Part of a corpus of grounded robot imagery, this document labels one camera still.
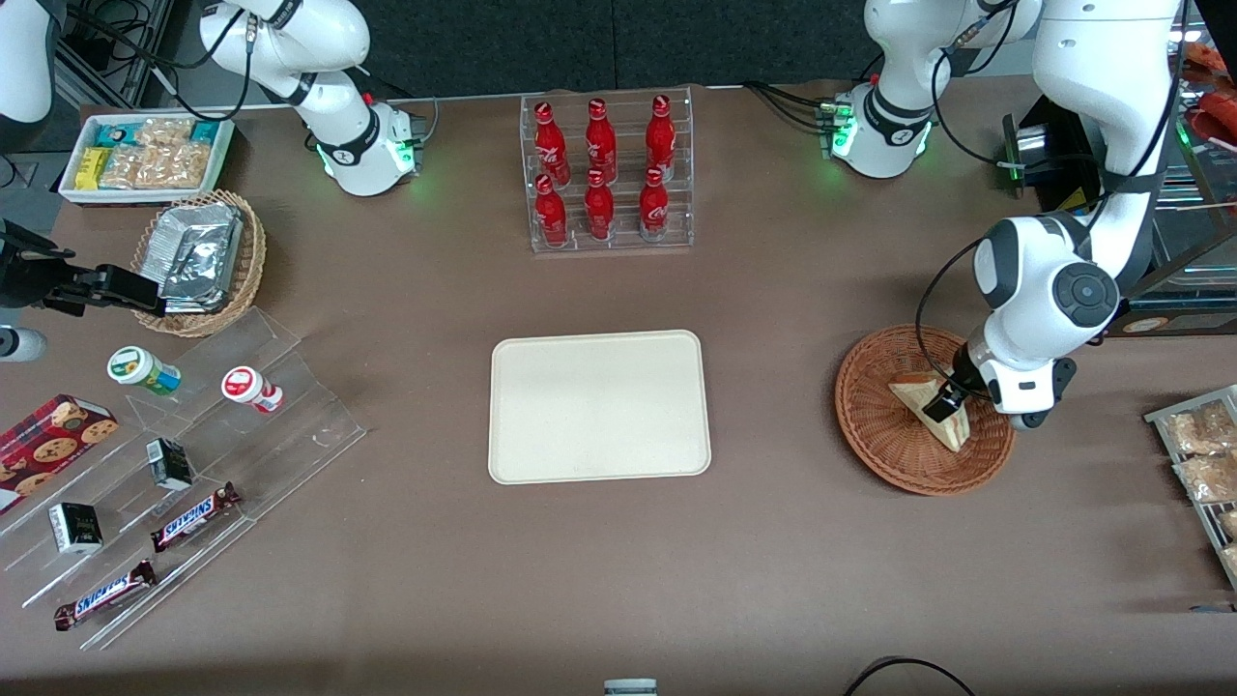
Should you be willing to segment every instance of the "bottle rack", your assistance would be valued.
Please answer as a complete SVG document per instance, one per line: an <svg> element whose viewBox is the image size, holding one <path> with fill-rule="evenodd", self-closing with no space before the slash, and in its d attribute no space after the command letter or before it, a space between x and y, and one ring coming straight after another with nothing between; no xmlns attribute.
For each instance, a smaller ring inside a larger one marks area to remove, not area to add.
<svg viewBox="0 0 1237 696"><path fill-rule="evenodd" d="M644 187L646 148L644 131L653 116L653 96L664 94L670 99L670 120L674 121L674 177L666 182L669 209L666 215L666 236L661 241L644 241L640 236L640 192ZM606 241L589 234L584 193L589 189L586 172L589 153L584 131L589 126L589 99L606 100L610 124L614 125L618 143L618 178L610 184L615 199L614 232ZM554 109L554 121L567 138L567 159L571 164L571 179L558 187L558 194L567 204L567 244L554 247L546 244L537 223L537 190L533 180L542 173L537 157L537 120L533 106L548 101ZM631 89L599 91L591 94L541 94L524 96L520 101L521 153L524 163L524 194L528 200L528 231L533 251L557 253L573 251L635 251L673 246L690 246L695 240L695 218L691 197L695 183L695 157L693 153L691 90Z"/></svg>
<svg viewBox="0 0 1237 696"><path fill-rule="evenodd" d="M119 608L99 612L64 634L80 649L101 649L162 603L178 587L252 529L280 502L365 436L330 391L318 383L293 350L299 339L252 308L236 323L195 345L177 361L181 387L168 398L134 392L134 424L121 429L66 475L56 491L38 492L0 518L0 567L12 601L46 614L53 630L56 608L150 559L158 585L140 591ZM247 365L283 388L283 405L273 414L225 401L224 373ZM155 486L146 464L146 444L156 438L181 443L193 469L193 486L167 491ZM155 554L150 533L233 482L242 501L225 509L188 540ZM49 506L72 502L95 508L103 528L101 550L59 554L47 519Z"/></svg>

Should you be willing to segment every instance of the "aluminum foil packet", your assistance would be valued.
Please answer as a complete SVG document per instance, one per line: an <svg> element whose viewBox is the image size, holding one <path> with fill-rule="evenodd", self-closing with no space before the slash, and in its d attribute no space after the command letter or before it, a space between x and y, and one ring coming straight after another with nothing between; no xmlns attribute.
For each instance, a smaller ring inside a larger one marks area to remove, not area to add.
<svg viewBox="0 0 1237 696"><path fill-rule="evenodd" d="M155 223L140 272L160 283L169 313L219 310L242 229L244 215L226 203L168 209Z"/></svg>

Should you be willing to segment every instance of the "red bottle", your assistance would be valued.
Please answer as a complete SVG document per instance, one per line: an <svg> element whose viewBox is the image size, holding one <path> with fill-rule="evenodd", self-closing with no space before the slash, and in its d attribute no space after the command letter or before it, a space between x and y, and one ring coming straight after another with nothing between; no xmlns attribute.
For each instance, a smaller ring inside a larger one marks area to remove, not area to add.
<svg viewBox="0 0 1237 696"><path fill-rule="evenodd" d="M610 239L615 223L615 197L606 185L602 169L589 169L589 190L584 193L584 209L589 213L589 234L599 241Z"/></svg>
<svg viewBox="0 0 1237 696"><path fill-rule="evenodd" d="M563 198L554 192L554 182L548 174L537 174L537 223L542 227L542 236L550 246L563 246L567 244L567 205Z"/></svg>
<svg viewBox="0 0 1237 696"><path fill-rule="evenodd" d="M555 184L567 185L571 180L571 164L567 162L567 138L554 122L554 110L542 101L533 106L533 115L537 117L537 156L542 161L542 171Z"/></svg>
<svg viewBox="0 0 1237 696"><path fill-rule="evenodd" d="M674 178L674 121L670 120L670 98L664 94L653 96L653 120L644 131L644 146L648 147L647 164L662 169L662 180Z"/></svg>
<svg viewBox="0 0 1237 696"><path fill-rule="evenodd" d="M662 169L648 167L644 172L644 189L640 192L640 235L644 241L666 237L666 210L670 198L662 185Z"/></svg>
<svg viewBox="0 0 1237 696"><path fill-rule="evenodd" d="M589 166L601 169L606 183L614 183L618 178L618 145L601 99L589 100L589 129L584 131L584 140L589 143Z"/></svg>

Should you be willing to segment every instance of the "round wicker basket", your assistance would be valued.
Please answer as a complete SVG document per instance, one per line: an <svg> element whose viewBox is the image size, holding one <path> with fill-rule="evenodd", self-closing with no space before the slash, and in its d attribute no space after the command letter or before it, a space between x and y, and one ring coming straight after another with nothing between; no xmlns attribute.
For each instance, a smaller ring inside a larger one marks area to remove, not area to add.
<svg viewBox="0 0 1237 696"><path fill-rule="evenodd" d="M962 339L924 326L933 360L948 366ZM923 496L957 496L987 483L1013 451L1013 427L991 402L969 399L971 438L950 452L919 423L888 384L931 366L919 352L913 324L893 325L860 340L842 361L834 388L837 422L851 449L884 481Z"/></svg>
<svg viewBox="0 0 1237 696"><path fill-rule="evenodd" d="M224 329L228 324L239 319L241 314L254 303L257 294L257 286L262 282L262 263L266 261L266 232L262 230L262 220L254 214L254 208L244 198L228 190L212 190L202 195L194 195L184 200L177 200L166 209L182 205L204 205L207 203L228 203L235 205L245 215L245 227L241 231L240 248L236 250L236 262L233 268L233 281L229 288L229 299L224 308L213 314L167 314L158 318L142 312L134 312L137 320L146 328L162 333L172 333L183 337L202 337ZM137 251L129 267L137 272L146 257L146 245L150 242L151 231L155 229L156 215L148 225L141 241L137 242Z"/></svg>

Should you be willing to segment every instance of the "table surface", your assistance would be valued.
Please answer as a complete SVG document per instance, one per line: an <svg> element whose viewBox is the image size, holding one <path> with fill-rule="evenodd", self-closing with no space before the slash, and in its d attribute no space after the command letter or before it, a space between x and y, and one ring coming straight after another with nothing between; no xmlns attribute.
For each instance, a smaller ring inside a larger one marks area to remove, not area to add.
<svg viewBox="0 0 1237 696"><path fill-rule="evenodd" d="M1237 618L1186 613L1231 593L1141 415L1237 382L1233 341L1087 347L990 485L896 491L842 440L834 373L1033 202L939 135L905 176L871 180L746 91L693 94L695 247L591 258L529 251L518 99L443 103L424 174L372 199L323 174L293 111L239 115L221 185L270 237L259 304L372 433L108 650L0 602L2 692L586 695L647 675L667 695L837 694L901 654L988 695L1232 694ZM982 150L1037 95L966 79L943 106ZM53 236L127 262L151 214L66 204ZM983 319L965 267L928 314L959 333ZM116 346L192 345L120 309L25 320L52 347L0 365L0 423L57 393L119 409ZM490 480L495 344L672 328L704 346L704 475Z"/></svg>

